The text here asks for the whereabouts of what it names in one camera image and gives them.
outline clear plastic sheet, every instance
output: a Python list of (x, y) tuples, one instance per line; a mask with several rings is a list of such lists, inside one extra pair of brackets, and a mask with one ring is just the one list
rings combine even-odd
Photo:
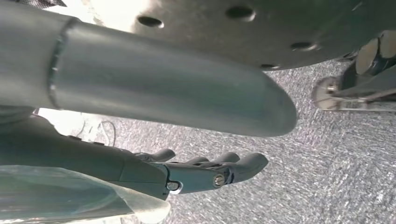
[(63, 168), (0, 166), (0, 224), (66, 223), (135, 215), (162, 221), (169, 203)]

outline metal tube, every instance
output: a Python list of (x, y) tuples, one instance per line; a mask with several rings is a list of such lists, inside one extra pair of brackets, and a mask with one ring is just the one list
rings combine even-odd
[[(0, 72), (2, 78), (18, 88), (2, 82), (0, 104), (55, 107), (260, 137), (282, 135), (295, 126), (292, 101), (259, 69), (9, 2), (1, 2), (0, 8), (2, 33), (18, 30), (15, 34), (26, 36), (24, 47), (11, 36), (0, 37), (1, 58), (18, 54), (7, 58), (14, 66), (0, 62), (2, 70), (7, 68)], [(3, 20), (7, 9), (19, 13), (8, 13), (11, 19)], [(7, 51), (5, 42), (11, 46)]]

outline wire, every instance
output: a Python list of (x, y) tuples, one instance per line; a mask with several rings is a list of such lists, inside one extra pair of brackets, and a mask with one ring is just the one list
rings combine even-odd
[(115, 141), (116, 141), (116, 138), (117, 138), (117, 135), (116, 135), (116, 128), (115, 128), (114, 123), (111, 122), (111, 121), (109, 121), (109, 120), (103, 120), (103, 121), (101, 121), (101, 122), (99, 123), (99, 126), (98, 126), (98, 127), (100, 127), (100, 129), (102, 130), (102, 132), (103, 132), (103, 134), (104, 134), (104, 136), (105, 136), (105, 138), (106, 138), (107, 145), (110, 146), (110, 139), (109, 139), (109, 136), (108, 136), (108, 134), (107, 134), (107, 132), (106, 132), (106, 130), (105, 130), (105, 128), (104, 128), (104, 124), (106, 124), (106, 123), (110, 124), (110, 126), (113, 128), (114, 135), (113, 135), (113, 143), (112, 143), (111, 146), (114, 147), (114, 146), (115, 146)]

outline hole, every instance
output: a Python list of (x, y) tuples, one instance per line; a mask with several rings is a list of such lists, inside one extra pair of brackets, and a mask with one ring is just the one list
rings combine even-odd
[(261, 64), (260, 68), (262, 69), (279, 69), (279, 65), (274, 65), (274, 64)]
[(148, 16), (139, 16), (137, 18), (139, 23), (142, 25), (148, 26), (148, 27), (156, 27), (156, 28), (163, 28), (164, 24), (161, 20), (158, 20), (153, 17), (148, 17)]
[(250, 22), (255, 18), (256, 13), (254, 12), (254, 10), (248, 7), (234, 6), (226, 11), (226, 16), (233, 20)]
[(310, 51), (310, 50), (317, 49), (318, 46), (311, 42), (299, 42), (299, 43), (294, 43), (294, 44), (290, 45), (290, 48), (292, 50)]

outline screw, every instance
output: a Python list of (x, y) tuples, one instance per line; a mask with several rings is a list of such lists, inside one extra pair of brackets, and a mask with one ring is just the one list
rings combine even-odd
[(334, 92), (334, 91), (337, 90), (337, 87), (334, 86), (334, 85), (330, 85), (330, 86), (327, 87), (327, 90), (330, 91), (330, 92)]
[(216, 176), (214, 176), (214, 178), (213, 178), (213, 186), (215, 188), (219, 188), (219, 187), (223, 186), (225, 183), (226, 183), (226, 180), (224, 178), (224, 175), (217, 174)]
[(168, 189), (168, 190), (177, 190), (177, 189), (179, 189), (179, 183), (177, 183), (177, 182), (168, 182), (167, 184), (166, 184), (166, 189)]

